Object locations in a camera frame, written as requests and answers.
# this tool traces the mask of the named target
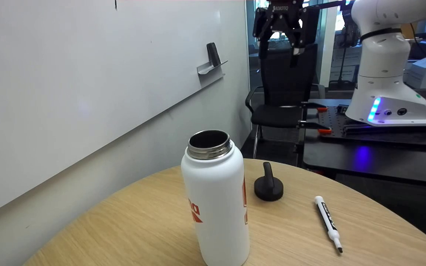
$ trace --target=bottle opening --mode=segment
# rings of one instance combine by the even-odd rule
[[[212,160],[230,152],[230,135],[221,130],[205,130],[196,133],[188,141],[187,153],[198,160]]]
[[[196,133],[190,138],[190,145],[199,149],[214,148],[230,140],[227,133],[219,130],[207,130]]]

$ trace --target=orange logo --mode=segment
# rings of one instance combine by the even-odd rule
[[[243,207],[247,207],[247,198],[246,198],[246,177],[243,178]],[[244,224],[247,224],[247,209],[246,214],[244,214]]]
[[[200,208],[196,206],[195,204],[193,204],[190,199],[188,199],[188,202],[190,203],[190,207],[192,209],[193,221],[203,222],[202,220],[200,220],[200,217],[198,217],[200,215]]]

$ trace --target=wooden tabletop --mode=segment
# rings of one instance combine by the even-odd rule
[[[333,180],[271,162],[284,197],[264,202],[245,160],[251,251],[247,266],[422,266],[426,235],[368,197]],[[314,197],[325,199],[343,254],[328,238]],[[26,265],[204,265],[179,167],[116,192],[59,232]]]

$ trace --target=water bottle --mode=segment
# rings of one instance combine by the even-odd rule
[[[201,131],[188,141],[181,169],[203,260],[241,266],[250,241],[240,150],[223,131]]]

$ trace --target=cable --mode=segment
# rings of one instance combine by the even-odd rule
[[[417,37],[415,36],[415,29],[414,26],[412,25],[412,23],[410,24],[410,26],[412,27],[412,32],[414,33],[414,40],[415,40],[415,44],[419,47],[419,49],[422,51],[422,53],[424,54],[424,56],[426,57],[426,52],[425,50],[423,50],[423,48],[420,46],[419,42],[417,41]]]

